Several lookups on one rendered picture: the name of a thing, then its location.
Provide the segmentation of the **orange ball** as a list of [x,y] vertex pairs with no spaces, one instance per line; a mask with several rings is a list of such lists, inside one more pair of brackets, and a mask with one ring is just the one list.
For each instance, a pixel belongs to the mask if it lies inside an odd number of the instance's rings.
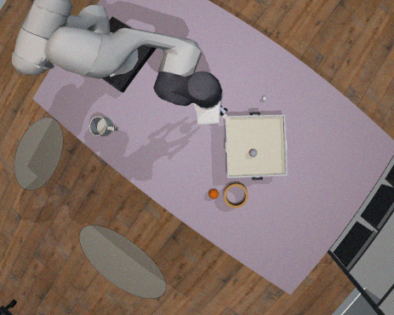
[[216,199],[219,196],[219,192],[216,189],[211,189],[208,195],[210,198]]

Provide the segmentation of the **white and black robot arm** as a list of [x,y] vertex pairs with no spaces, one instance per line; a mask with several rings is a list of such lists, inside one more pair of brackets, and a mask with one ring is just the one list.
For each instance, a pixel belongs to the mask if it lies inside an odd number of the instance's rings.
[[202,55],[197,42],[131,28],[112,33],[104,7],[89,5],[77,17],[71,9],[71,0],[33,1],[12,53],[18,72],[36,76],[54,63],[85,77],[114,77],[133,70],[137,48],[148,45],[163,51],[157,96],[179,106],[193,103],[197,124],[220,123],[222,88],[212,73],[195,73]]

